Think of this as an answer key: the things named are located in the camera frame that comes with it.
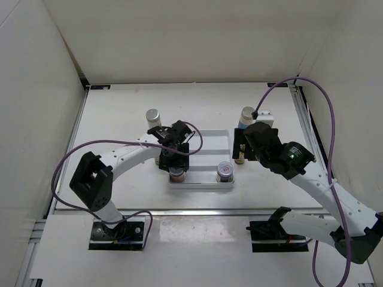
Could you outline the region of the short red-logo jar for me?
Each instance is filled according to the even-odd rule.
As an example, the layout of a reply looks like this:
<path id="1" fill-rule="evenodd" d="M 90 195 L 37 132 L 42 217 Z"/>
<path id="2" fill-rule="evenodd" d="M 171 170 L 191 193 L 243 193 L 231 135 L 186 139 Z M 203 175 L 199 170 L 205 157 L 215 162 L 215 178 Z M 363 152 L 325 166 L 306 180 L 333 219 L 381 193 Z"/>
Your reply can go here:
<path id="1" fill-rule="evenodd" d="M 222 161 L 217 166 L 216 181 L 217 182 L 232 182 L 234 168 L 232 163 Z"/>
<path id="2" fill-rule="evenodd" d="M 176 169 L 172 167 L 169 169 L 169 180 L 171 183 L 182 183 L 185 178 L 186 172 L 183 169 Z"/>

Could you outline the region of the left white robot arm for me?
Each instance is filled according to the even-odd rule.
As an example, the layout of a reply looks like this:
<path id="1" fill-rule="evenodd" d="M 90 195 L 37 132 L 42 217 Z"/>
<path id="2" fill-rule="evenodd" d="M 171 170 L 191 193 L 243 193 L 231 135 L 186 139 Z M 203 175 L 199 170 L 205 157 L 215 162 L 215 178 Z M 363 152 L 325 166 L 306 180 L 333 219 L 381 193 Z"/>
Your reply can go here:
<path id="1" fill-rule="evenodd" d="M 94 155 L 84 154 L 69 183 L 70 189 L 98 218 L 105 222 L 105 232 L 112 239 L 123 237 L 126 228 L 122 214 L 111 200 L 113 182 L 124 172 L 151 158 L 159 159 L 165 172 L 189 169 L 189 145 L 185 142 L 192 130 L 182 121 L 170 127 L 156 126 L 138 142 Z"/>

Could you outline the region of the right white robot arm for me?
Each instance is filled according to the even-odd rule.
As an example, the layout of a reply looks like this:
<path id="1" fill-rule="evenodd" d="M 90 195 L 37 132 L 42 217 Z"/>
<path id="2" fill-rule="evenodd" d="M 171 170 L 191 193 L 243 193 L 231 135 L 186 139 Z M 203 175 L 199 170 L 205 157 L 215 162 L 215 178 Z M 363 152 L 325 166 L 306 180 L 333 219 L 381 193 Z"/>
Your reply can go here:
<path id="1" fill-rule="evenodd" d="M 306 191 L 332 216 L 320 219 L 279 207 L 257 233 L 273 239 L 309 237 L 334 247 L 343 257 L 350 254 L 356 264 L 363 264 L 379 245 L 382 214 L 360 203 L 336 181 L 328 182 L 325 171 L 303 145 L 282 143 L 278 129 L 256 122 L 234 130 L 232 157 L 239 158 L 240 152 Z"/>

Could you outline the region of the right tall white spice jar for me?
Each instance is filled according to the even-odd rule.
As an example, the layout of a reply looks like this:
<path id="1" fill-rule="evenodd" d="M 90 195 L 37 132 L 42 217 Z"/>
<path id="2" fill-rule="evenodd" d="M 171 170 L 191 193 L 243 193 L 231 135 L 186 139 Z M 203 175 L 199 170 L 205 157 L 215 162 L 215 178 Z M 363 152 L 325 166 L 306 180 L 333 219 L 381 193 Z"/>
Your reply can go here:
<path id="1" fill-rule="evenodd" d="M 237 128 L 246 129 L 248 126 L 255 123 L 255 119 L 253 118 L 254 112 L 255 112 L 255 109 L 253 107 L 250 107 L 250 106 L 244 107 L 241 111 Z"/>

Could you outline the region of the tall white spice jar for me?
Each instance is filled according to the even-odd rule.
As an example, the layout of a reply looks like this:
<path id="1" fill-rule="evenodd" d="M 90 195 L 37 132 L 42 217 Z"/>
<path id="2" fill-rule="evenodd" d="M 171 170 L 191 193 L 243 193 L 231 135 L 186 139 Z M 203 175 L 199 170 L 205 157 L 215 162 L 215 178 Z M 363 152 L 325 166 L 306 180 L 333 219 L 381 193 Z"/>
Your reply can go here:
<path id="1" fill-rule="evenodd" d="M 158 110 L 149 109 L 146 112 L 145 116 L 146 116 L 146 120 L 147 120 L 147 124 L 148 124 L 149 129 L 152 129 L 153 127 L 162 125 L 160 113 Z"/>
<path id="2" fill-rule="evenodd" d="M 250 106 L 244 107 L 241 111 L 237 128 L 246 129 L 248 126 L 255 123 L 255 119 L 253 118 L 254 112 L 255 112 L 255 109 L 253 107 L 250 107 Z"/>

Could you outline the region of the white divided tray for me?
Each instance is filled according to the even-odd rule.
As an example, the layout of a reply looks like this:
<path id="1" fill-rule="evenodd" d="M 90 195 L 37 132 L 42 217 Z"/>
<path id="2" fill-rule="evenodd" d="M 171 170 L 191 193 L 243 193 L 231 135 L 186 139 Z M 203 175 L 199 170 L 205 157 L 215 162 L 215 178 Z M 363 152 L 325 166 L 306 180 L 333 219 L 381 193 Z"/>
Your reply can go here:
<path id="1" fill-rule="evenodd" d="M 218 182 L 218 165 L 224 161 L 233 163 L 230 134 L 227 130 L 202 130 L 202 149 L 189 157 L 189 169 L 182 182 L 169 180 L 169 186 L 179 190 L 231 190 L 234 182 Z"/>

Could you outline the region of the left tall white spice jar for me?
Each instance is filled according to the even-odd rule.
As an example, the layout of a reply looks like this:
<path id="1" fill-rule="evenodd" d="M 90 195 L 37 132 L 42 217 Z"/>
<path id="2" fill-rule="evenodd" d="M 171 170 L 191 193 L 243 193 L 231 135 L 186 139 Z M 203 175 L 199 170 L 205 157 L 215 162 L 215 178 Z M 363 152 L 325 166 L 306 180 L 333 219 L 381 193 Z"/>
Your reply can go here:
<path id="1" fill-rule="evenodd" d="M 162 125 L 160 113 L 158 110 L 149 109 L 146 112 L 145 116 L 146 116 L 146 120 L 147 120 L 147 124 L 148 124 L 149 129 L 152 129 L 153 127 Z"/>

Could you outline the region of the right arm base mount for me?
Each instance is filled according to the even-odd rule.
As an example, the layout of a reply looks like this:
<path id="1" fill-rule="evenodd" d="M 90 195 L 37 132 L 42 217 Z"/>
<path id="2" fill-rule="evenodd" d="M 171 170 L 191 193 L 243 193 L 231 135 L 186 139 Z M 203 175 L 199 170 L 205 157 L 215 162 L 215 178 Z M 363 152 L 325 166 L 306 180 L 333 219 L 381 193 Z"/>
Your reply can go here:
<path id="1" fill-rule="evenodd" d="M 250 232 L 253 253 L 308 252 L 308 239 L 287 233 L 281 226 L 283 217 L 291 212 L 289 207 L 278 208 L 265 221 L 251 219 L 246 230 Z"/>

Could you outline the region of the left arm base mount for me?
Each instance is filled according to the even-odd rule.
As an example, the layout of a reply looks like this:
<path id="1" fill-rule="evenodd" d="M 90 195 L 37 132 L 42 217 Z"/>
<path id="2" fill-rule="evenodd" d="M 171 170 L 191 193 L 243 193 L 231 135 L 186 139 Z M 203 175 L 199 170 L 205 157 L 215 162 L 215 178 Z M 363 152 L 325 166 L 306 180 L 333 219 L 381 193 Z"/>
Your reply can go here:
<path id="1" fill-rule="evenodd" d="M 130 218 L 121 227 L 111 230 L 94 221 L 89 237 L 91 251 L 142 251 L 144 245 L 144 216 Z"/>

